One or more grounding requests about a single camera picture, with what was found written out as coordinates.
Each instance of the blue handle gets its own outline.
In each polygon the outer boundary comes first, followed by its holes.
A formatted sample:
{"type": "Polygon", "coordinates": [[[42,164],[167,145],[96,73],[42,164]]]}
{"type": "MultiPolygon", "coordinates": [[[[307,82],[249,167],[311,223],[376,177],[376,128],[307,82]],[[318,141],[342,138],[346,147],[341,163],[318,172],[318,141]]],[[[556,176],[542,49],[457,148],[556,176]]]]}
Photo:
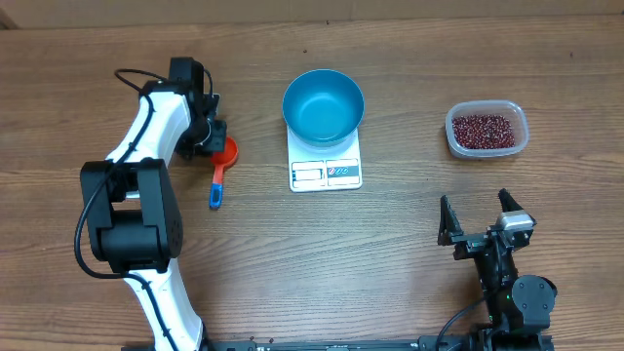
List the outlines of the blue handle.
{"type": "Polygon", "coordinates": [[[211,209],[218,210],[221,207],[221,201],[223,201],[223,184],[213,183],[211,188],[211,209]]]}

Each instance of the white plastic container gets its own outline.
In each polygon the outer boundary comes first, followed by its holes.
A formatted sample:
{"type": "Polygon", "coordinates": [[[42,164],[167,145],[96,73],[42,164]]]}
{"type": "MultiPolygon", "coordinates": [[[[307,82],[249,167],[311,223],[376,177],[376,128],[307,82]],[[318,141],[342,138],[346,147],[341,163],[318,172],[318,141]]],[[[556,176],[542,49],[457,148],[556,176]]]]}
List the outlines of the white plastic container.
{"type": "Polygon", "coordinates": [[[527,117],[516,103],[508,100],[461,102],[452,108],[447,114],[447,140],[450,153],[458,158],[486,159],[513,155],[522,151],[525,146],[527,146],[527,117]],[[468,149],[461,146],[455,138],[455,132],[452,129],[452,120],[460,116],[471,116],[476,114],[501,115],[508,119],[514,131],[516,146],[499,149],[468,149]]]}

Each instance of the bowl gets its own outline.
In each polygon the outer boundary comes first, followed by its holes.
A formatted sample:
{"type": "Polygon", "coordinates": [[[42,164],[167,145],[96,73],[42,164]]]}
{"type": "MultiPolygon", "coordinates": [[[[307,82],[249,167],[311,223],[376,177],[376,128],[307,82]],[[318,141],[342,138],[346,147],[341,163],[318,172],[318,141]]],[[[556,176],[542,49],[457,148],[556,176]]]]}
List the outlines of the bowl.
{"type": "Polygon", "coordinates": [[[487,159],[509,156],[522,151],[528,143],[527,117],[523,110],[509,100],[481,100],[461,102],[447,114],[447,141],[450,153],[463,159],[487,159]],[[494,149],[469,149],[459,144],[453,131],[452,121],[461,116],[500,115],[509,120],[514,133],[515,146],[494,149]]]}
{"type": "Polygon", "coordinates": [[[364,119],[364,94],[347,75],[331,69],[306,72],[284,93],[282,113],[291,131],[313,146],[333,146],[364,119]]]}

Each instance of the wooden surface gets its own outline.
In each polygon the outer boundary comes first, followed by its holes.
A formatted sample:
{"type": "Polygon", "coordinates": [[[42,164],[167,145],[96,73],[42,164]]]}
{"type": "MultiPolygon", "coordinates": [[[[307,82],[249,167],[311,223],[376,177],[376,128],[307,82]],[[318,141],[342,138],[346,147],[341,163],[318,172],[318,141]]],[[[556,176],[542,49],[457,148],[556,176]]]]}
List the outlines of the wooden surface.
{"type": "Polygon", "coordinates": [[[0,0],[18,28],[619,15],[624,0],[0,0]]]}
{"type": "MultiPolygon", "coordinates": [[[[624,348],[624,17],[4,31],[0,48],[2,350],[151,339],[128,287],[80,271],[72,236],[81,166],[113,149],[137,112],[113,70],[166,74],[172,56],[211,70],[241,150],[218,212],[208,210],[208,160],[174,159],[170,170],[182,275],[213,338],[437,333],[480,295],[473,263],[436,246],[440,196],[478,231],[507,187],[539,221],[515,260],[559,287],[549,330],[558,350],[624,348]],[[319,67],[349,74],[367,97],[357,191],[288,187],[282,95],[319,67]],[[518,157],[450,156],[448,110],[484,98],[524,108],[531,139],[518,157]]],[[[473,313],[453,330],[484,319],[473,313]]]]}

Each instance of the red spoon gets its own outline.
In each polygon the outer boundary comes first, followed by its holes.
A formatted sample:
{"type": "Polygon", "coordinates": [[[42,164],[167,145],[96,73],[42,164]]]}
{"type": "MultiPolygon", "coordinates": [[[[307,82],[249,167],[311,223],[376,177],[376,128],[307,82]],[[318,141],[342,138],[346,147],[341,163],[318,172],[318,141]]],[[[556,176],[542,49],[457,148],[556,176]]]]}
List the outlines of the red spoon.
{"type": "Polygon", "coordinates": [[[238,145],[233,138],[228,136],[225,140],[225,150],[215,152],[211,157],[211,162],[214,165],[214,176],[210,206],[213,210],[218,210],[223,201],[223,173],[236,163],[236,159],[238,159],[238,145]]]}

